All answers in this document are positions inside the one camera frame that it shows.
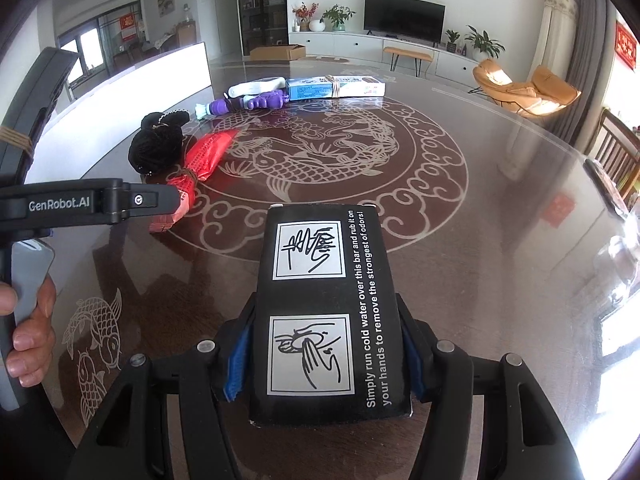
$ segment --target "blue and white box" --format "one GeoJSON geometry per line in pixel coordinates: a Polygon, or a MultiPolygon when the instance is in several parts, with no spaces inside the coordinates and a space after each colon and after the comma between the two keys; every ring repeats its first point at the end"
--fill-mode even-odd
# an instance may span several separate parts
{"type": "Polygon", "coordinates": [[[382,97],[385,84],[370,75],[327,75],[287,80],[289,99],[382,97]]]}

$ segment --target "dark glass cabinet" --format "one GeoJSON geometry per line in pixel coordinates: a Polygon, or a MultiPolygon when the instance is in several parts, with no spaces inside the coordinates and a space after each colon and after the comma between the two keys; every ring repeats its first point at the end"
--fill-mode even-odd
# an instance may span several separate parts
{"type": "Polygon", "coordinates": [[[238,0],[242,51],[257,46],[289,43],[287,0],[238,0]]]}

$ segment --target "white square illustration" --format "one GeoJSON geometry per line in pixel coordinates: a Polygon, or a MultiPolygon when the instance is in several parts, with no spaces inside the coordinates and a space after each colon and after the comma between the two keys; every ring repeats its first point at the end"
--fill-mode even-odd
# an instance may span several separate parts
{"type": "Polygon", "coordinates": [[[344,277],[339,221],[278,224],[273,259],[274,280],[344,277]]]}
{"type": "Polygon", "coordinates": [[[267,395],[353,395],[349,314],[271,316],[267,395]]]}

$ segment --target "black box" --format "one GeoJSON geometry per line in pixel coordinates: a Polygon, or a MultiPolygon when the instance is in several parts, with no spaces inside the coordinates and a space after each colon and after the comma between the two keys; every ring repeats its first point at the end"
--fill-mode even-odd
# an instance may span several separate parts
{"type": "Polygon", "coordinates": [[[402,331],[372,206],[269,209],[250,419],[321,425],[410,415],[402,331]]]}

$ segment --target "curtain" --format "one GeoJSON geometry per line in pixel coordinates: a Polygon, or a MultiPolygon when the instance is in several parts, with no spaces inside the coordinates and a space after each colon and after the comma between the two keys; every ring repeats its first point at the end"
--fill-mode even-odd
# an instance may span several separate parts
{"type": "Polygon", "coordinates": [[[560,112],[547,129],[570,145],[574,145],[592,105],[601,74],[607,76],[610,67],[604,67],[607,37],[607,0],[577,0],[578,24],[566,81],[582,91],[580,98],[560,112]]]}
{"type": "Polygon", "coordinates": [[[576,0],[545,0],[540,38],[527,81],[539,65],[564,79],[574,50],[578,3],[576,0]]]}

